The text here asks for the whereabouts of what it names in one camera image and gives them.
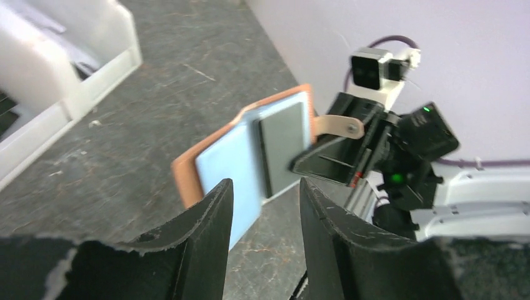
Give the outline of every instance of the camera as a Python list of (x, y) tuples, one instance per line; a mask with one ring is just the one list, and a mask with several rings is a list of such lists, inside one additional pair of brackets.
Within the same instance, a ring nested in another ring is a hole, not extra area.
[(356, 86), (380, 90), (388, 81), (401, 81), (410, 62), (393, 59), (387, 50), (363, 47), (351, 56), (351, 72)]

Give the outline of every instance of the brown leather wallet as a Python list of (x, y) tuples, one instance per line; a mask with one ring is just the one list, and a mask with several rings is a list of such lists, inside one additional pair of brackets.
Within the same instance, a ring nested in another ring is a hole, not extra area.
[(232, 129), (240, 120), (243, 114), (246, 111), (250, 111), (261, 106), (271, 104), (276, 101), (283, 100), (291, 95), (307, 92), (309, 94), (309, 123), (311, 130), (311, 141), (314, 143), (316, 141), (316, 130), (314, 126), (314, 109), (313, 109), (313, 95), (311, 94), (311, 86), (309, 84), (303, 84), (301, 86), (288, 89), (287, 91), (280, 92), (271, 97), (267, 97), (260, 101), (254, 102), (250, 105), (245, 106), (237, 116), (230, 121), (228, 124), (223, 126), (221, 129), (210, 134), (206, 139), (195, 144), (193, 147), (189, 148), (182, 155), (177, 157), (171, 163), (171, 169), (173, 171), (173, 176), (177, 184), (177, 188), (181, 195), (182, 203), (185, 208), (190, 208), (193, 204), (199, 202), (203, 197), (203, 187), (201, 186), (201, 181), (199, 179), (199, 174), (195, 167), (195, 159), (201, 154), (206, 148), (211, 144), (215, 143), (218, 139), (227, 134), (230, 129)]

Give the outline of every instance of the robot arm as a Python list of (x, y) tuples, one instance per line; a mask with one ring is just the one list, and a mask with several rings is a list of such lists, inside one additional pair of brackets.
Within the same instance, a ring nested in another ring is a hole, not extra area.
[(353, 85), (318, 117), (318, 127), (324, 128), (318, 142), (293, 161), (292, 171), (353, 188), (377, 171), (384, 179), (378, 189), (388, 193), (394, 206), (431, 208), (436, 186), (443, 182), (431, 163), (456, 150), (459, 142), (432, 102), (401, 116), (390, 110), (419, 60), (415, 48), (395, 57), (370, 47), (354, 53)]

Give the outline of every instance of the scratch on floor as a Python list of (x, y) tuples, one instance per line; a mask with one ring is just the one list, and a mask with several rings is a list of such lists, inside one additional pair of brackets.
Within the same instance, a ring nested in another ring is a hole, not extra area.
[(81, 149), (77, 149), (71, 152), (67, 152), (66, 154), (63, 154), (57, 161), (53, 162), (54, 166), (58, 166), (62, 163), (65, 163), (69, 158), (80, 158), (83, 155), (86, 155), (87, 152), (83, 151)]
[(188, 64), (183, 64), (183, 66), (192, 69), (195, 73), (197, 73), (197, 74), (199, 74), (199, 75), (202, 75), (202, 76), (204, 76), (204, 77), (210, 79), (211, 81), (216, 81), (215, 78), (210, 77), (210, 76), (204, 74), (203, 72), (201, 72), (201, 71), (195, 69), (194, 67), (192, 67), (192, 66), (190, 66), (190, 65), (188, 65)]
[(168, 95), (168, 96), (166, 96), (166, 97), (164, 97), (164, 98), (173, 97), (173, 96), (175, 96), (175, 95), (177, 95), (177, 94), (180, 94), (180, 93), (182, 93), (182, 92), (184, 92), (184, 91), (187, 91), (188, 89), (195, 88), (196, 86), (200, 86), (201, 84), (205, 84), (205, 83), (207, 83), (207, 82), (208, 82), (208, 80), (201, 81), (201, 82), (199, 82), (199, 83), (197, 83), (197, 84), (194, 84), (194, 85), (192, 85), (192, 86), (188, 86), (188, 87), (185, 87), (184, 89), (180, 89), (180, 90), (178, 90), (178, 91), (175, 91), (175, 92), (172, 93), (171, 95)]
[(101, 122), (99, 122), (98, 120), (93, 120), (92, 122), (88, 123), (88, 128), (92, 128), (94, 126), (101, 126)]
[(61, 175), (62, 173), (63, 173), (62, 171), (53, 172), (50, 175), (48, 175), (48, 177), (52, 177), (52, 176), (55, 176), (55, 175)]

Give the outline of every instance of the white wall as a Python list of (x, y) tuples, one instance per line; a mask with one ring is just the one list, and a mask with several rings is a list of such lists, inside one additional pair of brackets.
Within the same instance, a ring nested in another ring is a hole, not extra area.
[(434, 101), (462, 144), (449, 158), (530, 158), (530, 1), (247, 2), (295, 78), (312, 84), (319, 113), (355, 49), (401, 34), (420, 45), (422, 63), (396, 112)]

